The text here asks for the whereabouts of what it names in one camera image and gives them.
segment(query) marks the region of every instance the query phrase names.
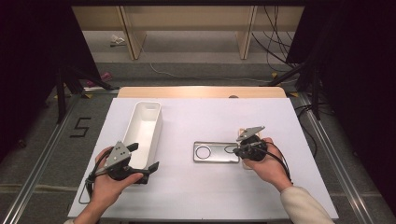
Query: metal frame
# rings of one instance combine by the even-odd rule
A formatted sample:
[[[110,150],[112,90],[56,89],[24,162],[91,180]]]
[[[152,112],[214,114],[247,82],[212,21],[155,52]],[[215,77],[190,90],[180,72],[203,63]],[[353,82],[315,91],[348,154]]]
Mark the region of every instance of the metal frame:
[[[301,93],[300,99],[303,105],[310,105],[310,101],[305,93]],[[359,223],[374,223],[372,216],[367,209],[366,203],[359,194],[358,189],[353,184],[352,179],[349,177],[344,164],[341,162],[341,159],[333,147],[332,141],[324,130],[320,120],[317,120],[311,111],[308,111],[307,113],[315,133],[317,134],[317,137],[322,144],[327,157],[329,158],[329,162],[332,165],[335,174],[337,175],[338,181],[340,182],[340,185],[347,196],[350,205],[359,220]]]
[[[71,0],[69,4],[72,6],[306,6],[308,4],[328,4],[338,1],[339,0]]]
[[[49,141],[47,142],[46,146],[44,147],[43,152],[41,153],[40,157],[38,158],[37,162],[35,163],[35,167],[33,168],[32,172],[29,174],[29,177],[21,187],[21,190],[10,206],[6,218],[3,220],[4,224],[8,223],[18,223],[26,205],[28,204],[33,191],[35,189],[35,185],[37,184],[38,180],[44,173],[44,170],[52,156],[54,149],[56,148],[60,137],[62,136],[62,132],[64,127],[67,124],[68,118],[73,111],[73,108],[77,104],[80,95],[72,96],[69,104],[69,108],[64,115],[64,119],[62,122],[56,124],[54,131],[52,132]]]

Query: metal bar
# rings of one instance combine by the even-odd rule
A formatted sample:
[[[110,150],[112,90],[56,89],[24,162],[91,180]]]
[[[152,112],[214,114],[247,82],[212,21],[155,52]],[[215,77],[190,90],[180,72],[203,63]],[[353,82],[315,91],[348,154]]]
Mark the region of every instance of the metal bar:
[[[66,113],[66,100],[64,99],[64,79],[62,77],[62,69],[59,69],[56,75],[56,93],[58,94],[58,121],[60,123],[64,119]]]
[[[71,6],[306,6],[339,0],[71,0]]]
[[[104,81],[102,81],[101,79],[96,79],[95,77],[92,77],[89,74],[86,74],[85,72],[81,71],[80,69],[73,67],[73,66],[67,66],[66,67],[67,70],[70,70],[71,72],[78,74],[81,77],[85,77],[85,79],[88,79],[90,81],[92,81],[94,84],[102,87],[103,89],[106,89],[108,91],[112,91],[112,90],[118,90],[120,87],[112,87],[111,85],[105,83]],[[75,84],[76,89],[82,89],[81,84],[78,82],[78,79],[76,77],[70,77],[71,80],[74,81],[73,84]]]
[[[90,87],[84,88],[82,94],[119,94],[120,90],[112,90],[108,91],[103,89],[102,87]]]
[[[269,87],[274,87],[277,84],[280,84],[281,82],[285,81],[286,79],[293,77],[297,73],[301,73],[303,69],[306,68],[306,63],[300,63],[299,65],[295,66],[292,68],[289,72],[285,73],[281,77],[278,77],[277,79],[273,80],[272,82],[268,83],[267,86]]]
[[[23,184],[20,193],[18,194],[12,205],[9,207],[6,218],[3,221],[3,224],[18,223],[26,205],[28,204],[33,194],[35,185],[42,176],[44,169],[46,168],[47,163],[50,160],[52,152],[54,151],[56,145],[58,144],[60,136],[62,135],[62,131],[64,130],[64,127],[68,121],[68,117],[73,111],[73,108],[76,105],[79,98],[80,95],[72,96],[69,104],[69,108],[67,109],[64,119],[62,120],[62,122],[56,124],[55,129],[52,132],[52,135],[49,138],[48,143],[44,147],[43,152],[41,153],[40,157],[37,160],[37,163],[35,164],[35,167],[33,168],[32,172],[29,174],[29,177]]]
[[[305,93],[301,94],[300,99],[304,105],[310,104]],[[326,152],[327,157],[329,158],[330,164],[332,165],[332,168],[334,169],[335,174],[340,181],[341,187],[343,188],[344,193],[347,196],[356,217],[358,218],[359,223],[374,223],[372,216],[367,209],[366,203],[350,179],[344,164],[338,157],[338,154],[335,151],[332,142],[329,136],[326,134],[326,131],[324,130],[320,120],[316,120],[314,114],[311,111],[308,111],[308,117],[312,126],[314,127],[320,143],[323,146],[324,151]]]

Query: gray floor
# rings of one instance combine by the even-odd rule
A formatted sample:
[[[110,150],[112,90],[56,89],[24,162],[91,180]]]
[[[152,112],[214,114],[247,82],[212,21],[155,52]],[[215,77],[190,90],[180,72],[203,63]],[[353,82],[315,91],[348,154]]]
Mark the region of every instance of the gray floor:
[[[265,83],[263,81],[270,81],[274,72],[267,65],[266,54],[254,41],[251,42],[248,59],[240,60],[234,35],[229,32],[149,32],[144,44],[145,52],[137,61],[130,60],[127,48],[109,46],[113,34],[122,36],[120,32],[86,32],[85,36],[99,71],[111,72],[113,79],[108,83],[114,86],[258,86]],[[262,43],[268,44],[262,34],[256,36]],[[282,38],[289,41],[287,35]],[[282,55],[277,45],[272,46],[273,51]],[[269,62],[276,69],[289,69],[273,58],[269,58]],[[281,87],[287,92],[294,91],[293,78]],[[55,128],[57,104],[54,95],[55,93],[48,98],[48,108],[42,109],[26,136],[27,147],[15,148],[0,164],[1,219],[7,214]],[[76,196],[77,187],[114,97],[117,95],[107,93],[78,99],[19,223],[63,223],[67,219],[69,206]],[[294,107],[302,103],[300,97],[290,97],[290,100]],[[332,109],[324,105],[320,111],[326,133],[367,204],[374,223],[396,223],[395,216],[365,172],[359,158],[353,155]],[[82,123],[89,130],[83,138],[72,138],[71,135],[82,133],[82,130],[75,130],[79,118],[91,118]],[[315,136],[307,115],[302,116],[302,124]],[[322,145],[316,136],[315,138],[318,144],[316,162],[340,217],[336,223],[359,223]],[[314,149],[314,141],[308,135],[306,139]],[[104,220],[102,223],[120,222]]]

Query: table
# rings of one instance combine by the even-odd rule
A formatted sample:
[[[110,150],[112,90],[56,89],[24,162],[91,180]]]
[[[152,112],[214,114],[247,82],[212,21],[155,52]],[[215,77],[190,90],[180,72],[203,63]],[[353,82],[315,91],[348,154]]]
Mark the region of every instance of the table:
[[[154,95],[161,98],[141,98]],[[230,95],[240,98],[226,99]],[[163,130],[156,154],[160,168],[146,186],[126,189],[102,218],[144,221],[288,219],[277,190],[251,170],[243,169],[241,162],[208,164],[192,160],[195,140],[234,141],[238,129],[244,125],[265,125],[265,135],[278,140],[276,144],[288,160],[293,182],[308,189],[331,218],[338,218],[290,100],[277,87],[123,88],[109,109],[84,176],[92,169],[95,155],[123,136],[134,104],[139,101],[156,101],[163,105]],[[70,217],[77,216],[84,207],[78,203],[83,180]]]

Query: wrist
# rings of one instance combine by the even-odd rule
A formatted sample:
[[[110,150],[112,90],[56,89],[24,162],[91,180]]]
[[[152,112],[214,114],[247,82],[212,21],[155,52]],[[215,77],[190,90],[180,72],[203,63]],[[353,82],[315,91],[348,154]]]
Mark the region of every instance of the wrist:
[[[291,181],[288,178],[278,179],[278,180],[274,181],[272,184],[274,185],[274,187],[276,187],[276,189],[279,192],[282,192],[284,189],[287,189],[287,188],[293,186],[293,184],[291,183]]]
[[[84,210],[78,215],[74,223],[84,223],[84,224],[94,224],[102,216],[102,214],[107,210],[106,206],[100,203],[90,202],[84,208]]]

